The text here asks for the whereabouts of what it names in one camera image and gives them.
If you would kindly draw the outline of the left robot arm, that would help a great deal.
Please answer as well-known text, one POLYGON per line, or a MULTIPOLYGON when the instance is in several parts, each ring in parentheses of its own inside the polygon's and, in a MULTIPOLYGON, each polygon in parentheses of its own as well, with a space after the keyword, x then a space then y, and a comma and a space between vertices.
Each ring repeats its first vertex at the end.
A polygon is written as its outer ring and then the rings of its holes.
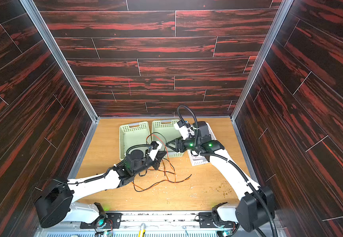
POLYGON ((133 150, 105 173, 80 179, 52 179, 34 202, 40 226, 50 228, 60 222, 98 223, 105 215, 101 204, 83 204, 79 200, 128 185, 141 172, 151 167, 158 169, 166 154, 157 149, 133 150))

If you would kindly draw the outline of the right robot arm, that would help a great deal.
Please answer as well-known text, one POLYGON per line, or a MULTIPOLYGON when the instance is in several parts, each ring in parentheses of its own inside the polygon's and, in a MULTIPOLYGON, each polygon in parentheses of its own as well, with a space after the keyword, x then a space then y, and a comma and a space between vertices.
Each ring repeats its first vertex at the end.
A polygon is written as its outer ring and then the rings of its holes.
POLYGON ((177 153, 187 153, 191 162, 204 160, 213 165, 230 184, 239 200, 237 205, 223 202, 214 206, 210 216, 213 225, 217 228, 232 227, 230 236, 243 228, 248 233, 255 231, 263 237, 265 234, 260 227, 268 223, 272 236, 278 236, 274 221, 273 191, 262 187, 239 167, 216 139, 207 122, 198 121, 195 114, 192 114, 194 123, 190 124, 183 118, 181 109, 192 113, 189 107, 178 106, 179 121, 174 124, 174 128, 180 133, 180 137, 168 142, 166 146, 177 153))

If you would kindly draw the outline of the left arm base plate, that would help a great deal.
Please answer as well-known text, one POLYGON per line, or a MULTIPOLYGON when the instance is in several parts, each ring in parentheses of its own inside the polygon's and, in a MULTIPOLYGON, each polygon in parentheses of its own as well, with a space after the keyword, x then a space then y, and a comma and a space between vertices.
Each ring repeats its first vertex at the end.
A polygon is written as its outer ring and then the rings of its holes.
POLYGON ((80 224, 80 229, 119 229, 121 225, 122 215, 123 214, 121 212, 106 212, 105 215, 99 216, 91 224, 82 222, 80 224))

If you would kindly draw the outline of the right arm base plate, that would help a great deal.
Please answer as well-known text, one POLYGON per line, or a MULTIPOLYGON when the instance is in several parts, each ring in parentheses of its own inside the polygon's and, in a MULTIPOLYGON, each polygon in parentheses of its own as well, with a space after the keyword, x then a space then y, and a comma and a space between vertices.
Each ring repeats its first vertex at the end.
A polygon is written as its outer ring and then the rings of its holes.
POLYGON ((233 228, 237 227, 237 223, 233 221, 223 221, 218 214, 210 212, 199 212, 194 219, 199 222, 200 228, 233 228))

